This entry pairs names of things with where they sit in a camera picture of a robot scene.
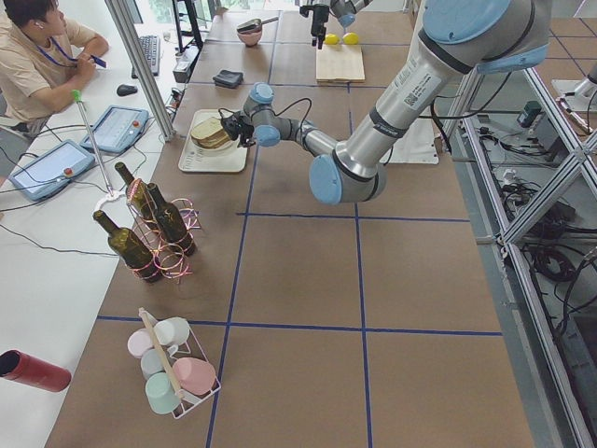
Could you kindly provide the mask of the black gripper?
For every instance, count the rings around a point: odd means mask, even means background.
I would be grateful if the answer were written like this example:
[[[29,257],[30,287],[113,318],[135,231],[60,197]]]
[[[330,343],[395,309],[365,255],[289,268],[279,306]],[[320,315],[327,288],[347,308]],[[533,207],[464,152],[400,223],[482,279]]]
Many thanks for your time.
[[[301,2],[299,6],[299,14],[302,17],[308,18],[309,14],[312,14],[311,33],[315,34],[312,36],[312,45],[318,49],[322,49],[325,43],[330,6],[330,2]]]
[[[238,142],[238,147],[251,147],[255,144],[255,128],[242,111],[233,112],[227,117],[221,116],[221,125],[229,139]]]

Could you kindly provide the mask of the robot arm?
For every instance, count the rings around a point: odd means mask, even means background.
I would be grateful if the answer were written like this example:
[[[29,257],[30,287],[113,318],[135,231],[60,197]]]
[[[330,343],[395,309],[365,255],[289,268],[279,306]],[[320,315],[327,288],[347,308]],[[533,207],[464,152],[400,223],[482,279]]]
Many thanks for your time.
[[[370,4],[369,0],[307,0],[299,2],[299,14],[312,17],[312,46],[321,49],[326,38],[326,24],[333,16],[343,28],[351,25],[355,15]]]
[[[428,1],[415,50],[376,104],[345,141],[306,119],[286,119],[259,82],[240,111],[221,120],[242,147],[294,141],[310,152],[309,182],[321,203],[358,203],[377,197],[386,183],[382,157],[458,74],[508,73],[541,63],[548,53],[550,1]]]

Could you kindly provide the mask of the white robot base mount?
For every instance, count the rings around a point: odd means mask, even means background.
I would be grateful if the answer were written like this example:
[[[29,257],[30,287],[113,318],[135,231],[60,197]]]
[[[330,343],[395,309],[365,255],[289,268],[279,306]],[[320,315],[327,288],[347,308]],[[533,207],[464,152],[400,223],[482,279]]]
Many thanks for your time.
[[[383,163],[438,164],[435,128],[431,119],[416,119],[406,134],[382,158]]]

